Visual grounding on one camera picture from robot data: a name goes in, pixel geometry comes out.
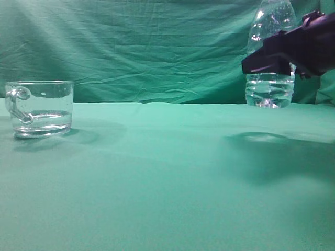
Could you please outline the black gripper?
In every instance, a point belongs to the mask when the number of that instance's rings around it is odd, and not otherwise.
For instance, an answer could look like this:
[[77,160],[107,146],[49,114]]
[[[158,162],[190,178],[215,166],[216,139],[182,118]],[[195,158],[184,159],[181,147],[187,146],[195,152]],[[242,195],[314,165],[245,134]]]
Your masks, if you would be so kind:
[[334,69],[334,13],[303,15],[300,30],[280,31],[241,61],[243,74],[290,74],[290,64],[301,79],[322,76]]

